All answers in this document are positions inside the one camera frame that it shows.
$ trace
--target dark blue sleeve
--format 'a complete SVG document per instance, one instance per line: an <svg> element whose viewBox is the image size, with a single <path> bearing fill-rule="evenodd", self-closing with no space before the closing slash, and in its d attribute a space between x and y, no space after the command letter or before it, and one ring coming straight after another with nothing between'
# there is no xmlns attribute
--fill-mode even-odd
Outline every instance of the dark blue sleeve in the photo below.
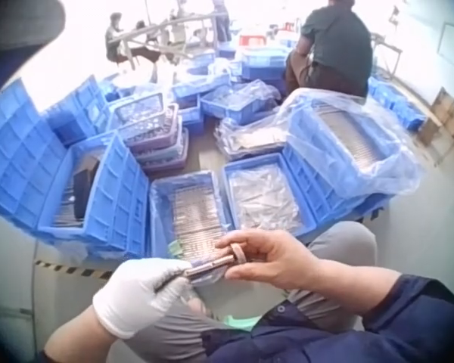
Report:
<svg viewBox="0 0 454 363"><path fill-rule="evenodd" d="M363 325L412 357L439 361L454 353L454 295L439 281L404 275Z"/></svg>

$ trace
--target bare hand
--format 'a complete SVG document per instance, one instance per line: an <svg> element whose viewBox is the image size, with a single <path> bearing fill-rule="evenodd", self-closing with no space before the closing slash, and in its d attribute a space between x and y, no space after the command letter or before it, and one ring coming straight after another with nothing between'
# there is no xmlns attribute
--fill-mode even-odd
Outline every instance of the bare hand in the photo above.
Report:
<svg viewBox="0 0 454 363"><path fill-rule="evenodd" d="M286 231L233 231L216 247L233 243L240 244L247 259L255 262L231 267L225 273L229 280L266 282L292 290L306 289L318 274L319 259Z"/></svg>

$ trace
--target knee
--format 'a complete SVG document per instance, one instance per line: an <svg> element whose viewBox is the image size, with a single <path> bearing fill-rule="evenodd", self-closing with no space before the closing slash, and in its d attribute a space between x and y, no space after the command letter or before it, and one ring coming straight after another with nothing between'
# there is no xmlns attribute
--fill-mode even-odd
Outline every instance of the knee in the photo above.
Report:
<svg viewBox="0 0 454 363"><path fill-rule="evenodd" d="M375 235L357 222L339 222L313 242L324 245L319 255L352 266L376 264L377 244Z"/></svg>

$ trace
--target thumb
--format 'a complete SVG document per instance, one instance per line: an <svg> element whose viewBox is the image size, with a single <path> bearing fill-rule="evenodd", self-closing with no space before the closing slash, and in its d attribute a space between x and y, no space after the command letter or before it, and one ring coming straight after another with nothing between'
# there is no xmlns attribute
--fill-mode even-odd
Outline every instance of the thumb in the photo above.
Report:
<svg viewBox="0 0 454 363"><path fill-rule="evenodd" d="M270 282L275 277L275 268L269 262L251 262L231 267L225 273L227 280Z"/></svg>
<svg viewBox="0 0 454 363"><path fill-rule="evenodd" d="M190 284L187 278L178 277L169 282L154 297L153 305L157 310L165 313L173 303L180 298L183 290Z"/></svg>

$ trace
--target gray pants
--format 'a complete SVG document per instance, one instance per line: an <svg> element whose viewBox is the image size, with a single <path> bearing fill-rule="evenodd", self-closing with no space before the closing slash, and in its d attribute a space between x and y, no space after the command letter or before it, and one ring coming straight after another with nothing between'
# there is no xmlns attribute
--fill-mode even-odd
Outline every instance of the gray pants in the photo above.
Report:
<svg viewBox="0 0 454 363"><path fill-rule="evenodd" d="M340 222L316 238L309 250L321 259L331 259L353 266L375 265L375 236L365 226L355 222ZM337 303L317 293L295 290L289 301L318 327L333 333L349 330L356 316ZM230 327L196 314L184 304L177 303L154 326L140 331L126 344L148 362L205 361L201 332Z"/></svg>

